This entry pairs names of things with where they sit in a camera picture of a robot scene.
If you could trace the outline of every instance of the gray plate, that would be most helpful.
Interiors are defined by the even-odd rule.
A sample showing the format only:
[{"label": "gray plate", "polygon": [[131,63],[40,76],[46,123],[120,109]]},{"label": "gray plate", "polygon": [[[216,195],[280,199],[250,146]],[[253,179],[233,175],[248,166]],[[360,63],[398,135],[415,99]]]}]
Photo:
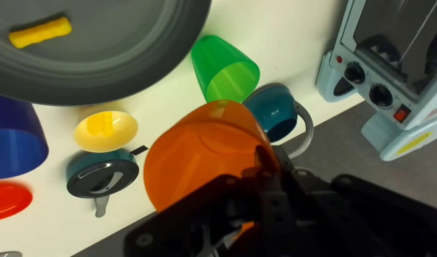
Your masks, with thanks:
[{"label": "gray plate", "polygon": [[[134,95],[170,73],[197,39],[211,0],[0,0],[0,95],[93,105]],[[7,35],[66,15],[71,35],[23,51]]]}]

